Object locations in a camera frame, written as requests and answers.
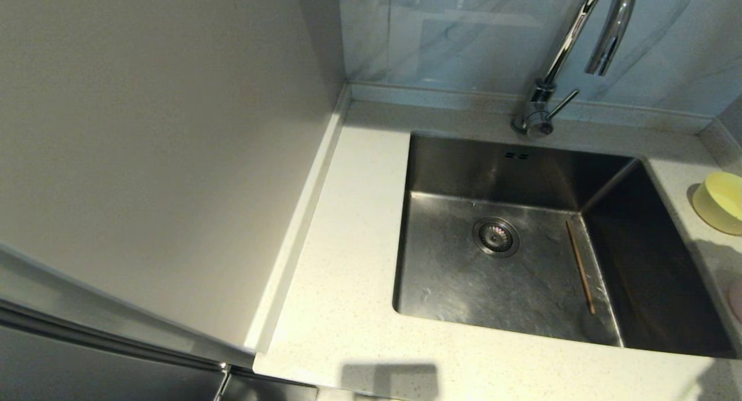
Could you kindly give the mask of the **wooden chopstick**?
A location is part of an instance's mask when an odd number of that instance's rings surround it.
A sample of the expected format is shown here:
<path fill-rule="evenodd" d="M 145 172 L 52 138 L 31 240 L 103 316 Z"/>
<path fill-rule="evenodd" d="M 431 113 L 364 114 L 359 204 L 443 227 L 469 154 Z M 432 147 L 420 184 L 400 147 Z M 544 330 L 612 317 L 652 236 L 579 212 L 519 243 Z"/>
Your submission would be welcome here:
<path fill-rule="evenodd" d="M 585 301 L 588 307 L 588 311 L 591 315 L 596 314 L 596 307 L 594 304 L 594 299 L 592 298 L 591 288 L 587 279 L 587 274 L 585 272 L 585 264 L 583 263 L 582 254 L 580 253 L 580 248 L 577 243 L 577 237 L 575 236 L 573 232 L 572 225 L 570 224 L 570 221 L 565 221 L 565 227 L 568 232 L 568 238 L 570 240 L 570 245 L 572 245 L 573 255 L 575 257 L 576 263 L 577 263 L 577 269 L 580 275 L 580 282 L 583 287 L 583 292 L 585 296 Z"/>

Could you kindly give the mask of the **yellow plastic bowl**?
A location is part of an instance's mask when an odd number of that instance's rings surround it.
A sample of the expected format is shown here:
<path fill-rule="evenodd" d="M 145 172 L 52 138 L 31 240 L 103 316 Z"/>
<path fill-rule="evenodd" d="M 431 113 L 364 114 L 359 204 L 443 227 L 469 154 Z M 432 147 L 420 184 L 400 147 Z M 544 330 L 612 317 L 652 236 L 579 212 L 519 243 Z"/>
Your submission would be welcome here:
<path fill-rule="evenodd" d="M 722 171 L 708 174 L 694 191 L 691 203 L 711 227 L 742 236 L 742 177 Z"/>

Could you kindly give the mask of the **pink plastic bowl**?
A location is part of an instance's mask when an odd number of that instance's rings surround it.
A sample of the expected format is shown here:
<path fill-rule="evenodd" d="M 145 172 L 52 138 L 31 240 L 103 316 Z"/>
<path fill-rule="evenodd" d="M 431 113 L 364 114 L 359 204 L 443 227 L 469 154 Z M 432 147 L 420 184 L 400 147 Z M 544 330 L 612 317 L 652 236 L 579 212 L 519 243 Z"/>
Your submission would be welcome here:
<path fill-rule="evenodd" d="M 734 318 L 742 324 L 742 279 L 733 280 L 727 288 L 727 303 Z"/>

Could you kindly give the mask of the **stainless steel sink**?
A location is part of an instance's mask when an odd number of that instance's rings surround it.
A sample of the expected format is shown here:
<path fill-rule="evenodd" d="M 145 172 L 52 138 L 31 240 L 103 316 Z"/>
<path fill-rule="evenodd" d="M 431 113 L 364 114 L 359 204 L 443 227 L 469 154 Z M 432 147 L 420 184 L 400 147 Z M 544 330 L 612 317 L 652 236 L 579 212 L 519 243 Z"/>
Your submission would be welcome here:
<path fill-rule="evenodd" d="M 472 227 L 481 218 L 516 227 L 515 255 L 477 248 Z M 392 305 L 538 337 L 742 359 L 742 342 L 634 157 L 414 134 Z"/>

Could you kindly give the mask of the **metal sink drain strainer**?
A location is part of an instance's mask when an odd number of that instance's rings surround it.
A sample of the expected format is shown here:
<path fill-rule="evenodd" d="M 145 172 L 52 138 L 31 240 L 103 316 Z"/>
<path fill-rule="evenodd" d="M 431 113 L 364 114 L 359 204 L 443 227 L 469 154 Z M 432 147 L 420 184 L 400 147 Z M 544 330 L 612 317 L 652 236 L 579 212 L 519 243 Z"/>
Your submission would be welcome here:
<path fill-rule="evenodd" d="M 486 255 L 508 258 L 520 248 L 516 227 L 502 218 L 481 218 L 472 227 L 472 240 Z"/>

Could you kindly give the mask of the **chrome gooseneck faucet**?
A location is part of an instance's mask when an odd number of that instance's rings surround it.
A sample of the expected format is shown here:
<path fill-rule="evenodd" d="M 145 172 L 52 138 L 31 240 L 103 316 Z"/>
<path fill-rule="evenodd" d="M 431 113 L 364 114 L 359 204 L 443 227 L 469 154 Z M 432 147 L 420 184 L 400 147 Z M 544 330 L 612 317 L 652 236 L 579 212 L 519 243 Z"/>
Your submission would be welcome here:
<path fill-rule="evenodd" d="M 580 90 L 572 90 L 564 100 L 550 110 L 549 102 L 557 89 L 557 77 L 598 2 L 599 0 L 581 0 L 577 5 L 564 33 L 557 39 L 559 43 L 553 58 L 547 63 L 548 66 L 541 76 L 535 79 L 533 89 L 510 121 L 514 132 L 532 138 L 548 136 L 554 131 L 555 116 L 579 94 Z M 602 32 L 585 67 L 585 73 L 598 76 L 607 73 L 627 31 L 635 3 L 636 0 L 610 2 Z"/>

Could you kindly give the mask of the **grey tall cabinet door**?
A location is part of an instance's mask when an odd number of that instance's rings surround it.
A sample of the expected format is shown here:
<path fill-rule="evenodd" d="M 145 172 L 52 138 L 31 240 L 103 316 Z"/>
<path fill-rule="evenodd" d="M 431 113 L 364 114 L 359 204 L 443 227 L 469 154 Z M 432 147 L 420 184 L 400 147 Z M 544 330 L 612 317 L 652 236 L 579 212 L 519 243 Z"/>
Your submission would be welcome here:
<path fill-rule="evenodd" d="M 212 401 L 220 363 L 0 300 L 0 401 Z M 316 401 L 318 393 L 231 366 L 221 401 Z"/>

